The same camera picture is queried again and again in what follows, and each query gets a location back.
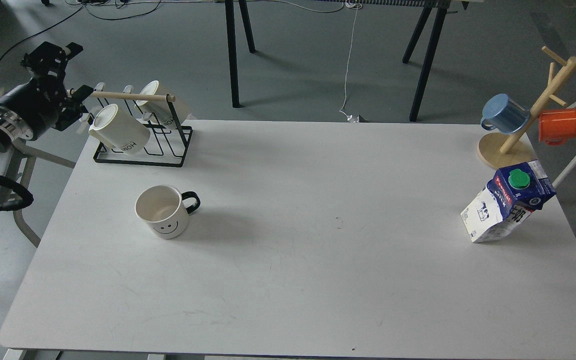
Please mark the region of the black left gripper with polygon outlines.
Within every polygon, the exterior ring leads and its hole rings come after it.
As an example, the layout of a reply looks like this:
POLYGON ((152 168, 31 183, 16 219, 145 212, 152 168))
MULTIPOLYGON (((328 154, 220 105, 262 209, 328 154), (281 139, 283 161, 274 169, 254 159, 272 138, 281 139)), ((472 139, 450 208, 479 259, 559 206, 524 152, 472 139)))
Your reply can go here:
POLYGON ((64 132, 86 113, 82 102, 94 88, 82 85, 71 91, 64 86, 69 60, 83 51, 71 42, 64 47, 43 42, 20 62, 30 80, 0 96, 0 130, 12 141, 36 141, 48 129, 64 132))

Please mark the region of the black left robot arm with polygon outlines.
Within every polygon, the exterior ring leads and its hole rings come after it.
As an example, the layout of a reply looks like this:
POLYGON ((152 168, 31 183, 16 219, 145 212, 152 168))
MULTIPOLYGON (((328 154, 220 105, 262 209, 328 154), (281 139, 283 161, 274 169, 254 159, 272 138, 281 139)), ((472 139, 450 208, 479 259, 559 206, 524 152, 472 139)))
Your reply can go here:
MULTIPOLYGON (((87 112, 83 101, 94 89, 82 85, 70 94, 64 85, 67 64, 82 51, 75 42, 61 47, 46 41, 23 55, 20 63, 30 80, 0 95, 0 153, 14 141, 36 141, 48 129, 63 132, 87 112)), ((29 190, 11 178, 0 175, 0 187, 19 196, 1 204, 0 211, 22 210, 34 202, 29 190)))

